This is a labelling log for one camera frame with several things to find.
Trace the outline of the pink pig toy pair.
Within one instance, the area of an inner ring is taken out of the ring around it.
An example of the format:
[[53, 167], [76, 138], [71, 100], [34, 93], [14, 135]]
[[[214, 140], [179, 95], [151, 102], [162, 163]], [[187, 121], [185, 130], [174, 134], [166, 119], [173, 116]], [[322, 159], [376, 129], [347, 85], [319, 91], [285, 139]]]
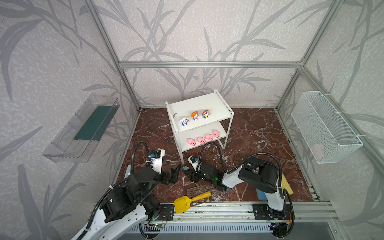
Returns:
[[206, 140], [205, 140], [205, 138], [203, 138], [203, 137], [197, 137], [197, 141], [198, 141], [200, 144], [205, 144], [205, 143], [206, 143]]
[[195, 146], [196, 145], [196, 141], [194, 140], [194, 139], [188, 139], [188, 144], [190, 145], [190, 146]]

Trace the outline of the white blue small figurine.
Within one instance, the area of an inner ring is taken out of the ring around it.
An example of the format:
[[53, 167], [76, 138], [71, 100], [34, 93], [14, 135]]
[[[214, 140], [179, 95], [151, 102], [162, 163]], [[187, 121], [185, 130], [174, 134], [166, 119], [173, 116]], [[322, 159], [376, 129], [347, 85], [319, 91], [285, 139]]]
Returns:
[[189, 122], [188, 117], [184, 117], [180, 120], [180, 123], [182, 124], [183, 127], [186, 127], [188, 125], [188, 122]]

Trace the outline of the orange blue cat figurine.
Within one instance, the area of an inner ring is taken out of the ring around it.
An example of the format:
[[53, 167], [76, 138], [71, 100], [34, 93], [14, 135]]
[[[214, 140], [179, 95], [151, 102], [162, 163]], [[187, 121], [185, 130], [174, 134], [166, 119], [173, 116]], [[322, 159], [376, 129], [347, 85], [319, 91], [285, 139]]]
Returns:
[[191, 114], [191, 118], [194, 120], [194, 121], [197, 121], [198, 118], [199, 118], [199, 112], [198, 111], [195, 111]]

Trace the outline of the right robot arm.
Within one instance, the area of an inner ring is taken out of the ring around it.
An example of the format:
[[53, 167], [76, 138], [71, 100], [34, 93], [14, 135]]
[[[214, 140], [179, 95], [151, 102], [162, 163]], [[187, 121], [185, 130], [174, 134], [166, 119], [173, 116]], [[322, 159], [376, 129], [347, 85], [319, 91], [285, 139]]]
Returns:
[[247, 183], [265, 193], [269, 209], [283, 212], [285, 197], [283, 193], [283, 168], [279, 160], [268, 153], [247, 156], [232, 170], [220, 172], [200, 159], [189, 160], [192, 170], [184, 170], [191, 182], [200, 180], [211, 183], [214, 189], [224, 192], [241, 183]]

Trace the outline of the white two-tier shelf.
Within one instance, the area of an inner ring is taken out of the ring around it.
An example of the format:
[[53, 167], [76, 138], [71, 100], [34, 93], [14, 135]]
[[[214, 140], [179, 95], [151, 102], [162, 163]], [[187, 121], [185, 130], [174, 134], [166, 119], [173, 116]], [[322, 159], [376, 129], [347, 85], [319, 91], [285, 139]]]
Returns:
[[234, 111], [218, 90], [176, 103], [166, 102], [174, 140], [184, 163], [183, 153], [217, 141], [227, 146]]

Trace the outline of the brown slotted spatula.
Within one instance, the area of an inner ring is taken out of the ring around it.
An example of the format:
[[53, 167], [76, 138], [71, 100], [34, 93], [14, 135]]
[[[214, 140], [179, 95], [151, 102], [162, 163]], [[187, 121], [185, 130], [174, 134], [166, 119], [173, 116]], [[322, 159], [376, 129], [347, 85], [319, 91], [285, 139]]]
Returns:
[[206, 193], [206, 192], [215, 193], [215, 192], [218, 192], [218, 190], [206, 189], [204, 186], [196, 186], [196, 187], [187, 189], [187, 196], [192, 199], [192, 198], [197, 197], [198, 195], [201, 195], [201, 194]]

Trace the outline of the yellow toy shovel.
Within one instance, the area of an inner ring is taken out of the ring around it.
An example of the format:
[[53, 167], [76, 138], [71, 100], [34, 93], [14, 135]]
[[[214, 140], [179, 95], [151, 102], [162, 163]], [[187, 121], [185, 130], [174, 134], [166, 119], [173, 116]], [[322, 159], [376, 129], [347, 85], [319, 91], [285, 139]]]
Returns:
[[185, 211], [189, 210], [191, 207], [192, 202], [196, 202], [202, 199], [206, 199], [211, 196], [211, 192], [206, 192], [201, 195], [198, 195], [194, 198], [189, 198], [188, 196], [183, 196], [181, 198], [178, 198], [174, 201], [175, 206], [175, 212], [177, 214], [184, 213]]

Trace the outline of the light blue round object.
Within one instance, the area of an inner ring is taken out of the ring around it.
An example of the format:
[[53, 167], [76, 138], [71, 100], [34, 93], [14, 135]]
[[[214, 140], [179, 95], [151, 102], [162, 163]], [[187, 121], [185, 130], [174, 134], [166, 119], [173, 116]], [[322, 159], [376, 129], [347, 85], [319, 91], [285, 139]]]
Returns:
[[127, 169], [126, 169], [126, 172], [125, 172], [124, 178], [127, 178], [130, 175], [131, 175], [131, 165], [128, 165]]

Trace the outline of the green circuit board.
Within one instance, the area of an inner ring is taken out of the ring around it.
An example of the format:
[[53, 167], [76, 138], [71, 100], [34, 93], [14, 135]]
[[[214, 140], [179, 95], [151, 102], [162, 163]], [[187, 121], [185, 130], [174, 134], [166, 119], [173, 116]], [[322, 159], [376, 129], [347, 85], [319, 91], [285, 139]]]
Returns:
[[148, 223], [145, 225], [145, 230], [148, 232], [159, 232], [161, 229], [164, 229], [166, 225], [166, 223]]

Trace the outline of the blue sponge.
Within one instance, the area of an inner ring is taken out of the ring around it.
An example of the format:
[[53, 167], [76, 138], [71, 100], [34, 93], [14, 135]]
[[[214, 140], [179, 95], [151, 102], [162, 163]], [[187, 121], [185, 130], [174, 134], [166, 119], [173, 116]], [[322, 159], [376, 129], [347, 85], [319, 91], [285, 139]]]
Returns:
[[257, 189], [257, 195], [258, 195], [258, 199], [260, 201], [267, 201], [266, 194], [264, 192], [260, 191], [259, 189]]

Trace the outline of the pink toy in basket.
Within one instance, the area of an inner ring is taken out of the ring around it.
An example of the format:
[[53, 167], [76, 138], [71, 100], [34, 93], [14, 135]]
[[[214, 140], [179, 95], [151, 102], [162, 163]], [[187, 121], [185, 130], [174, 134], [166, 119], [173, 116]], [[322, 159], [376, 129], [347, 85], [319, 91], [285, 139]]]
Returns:
[[325, 156], [324, 145], [314, 144], [312, 146], [312, 152], [317, 159], [321, 159]]

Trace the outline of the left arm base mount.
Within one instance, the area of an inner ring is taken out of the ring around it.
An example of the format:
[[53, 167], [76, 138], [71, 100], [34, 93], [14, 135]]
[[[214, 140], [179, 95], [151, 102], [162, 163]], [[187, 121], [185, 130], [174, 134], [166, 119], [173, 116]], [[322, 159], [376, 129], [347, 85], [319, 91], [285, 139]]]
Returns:
[[147, 197], [143, 201], [146, 215], [151, 221], [172, 221], [175, 214], [174, 203], [161, 204], [154, 195]]

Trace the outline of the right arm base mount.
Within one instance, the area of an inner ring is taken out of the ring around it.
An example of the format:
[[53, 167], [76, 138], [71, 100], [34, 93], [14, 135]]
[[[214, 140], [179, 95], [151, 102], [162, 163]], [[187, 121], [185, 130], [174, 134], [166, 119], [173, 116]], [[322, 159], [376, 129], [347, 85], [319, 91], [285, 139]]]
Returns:
[[252, 208], [255, 220], [288, 222], [296, 218], [293, 213], [293, 208], [289, 203], [285, 203], [281, 212], [273, 210], [268, 204], [263, 203], [253, 204]]

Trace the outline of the clear plastic wall bin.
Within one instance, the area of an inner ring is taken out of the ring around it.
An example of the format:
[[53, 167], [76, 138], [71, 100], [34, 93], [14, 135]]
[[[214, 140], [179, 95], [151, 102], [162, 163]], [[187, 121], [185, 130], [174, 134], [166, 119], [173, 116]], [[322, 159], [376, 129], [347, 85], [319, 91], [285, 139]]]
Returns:
[[117, 97], [90, 94], [43, 156], [54, 163], [86, 163], [120, 107]]

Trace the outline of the aluminium front rail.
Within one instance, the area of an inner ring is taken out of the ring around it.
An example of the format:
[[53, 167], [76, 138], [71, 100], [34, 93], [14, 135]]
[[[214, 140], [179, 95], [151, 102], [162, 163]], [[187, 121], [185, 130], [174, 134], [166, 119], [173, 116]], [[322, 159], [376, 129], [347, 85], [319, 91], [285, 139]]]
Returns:
[[[287, 222], [270, 219], [260, 202], [208, 202], [192, 206], [182, 214], [160, 214], [164, 223], [253, 223]], [[295, 222], [338, 222], [340, 219], [330, 202], [293, 202]]]

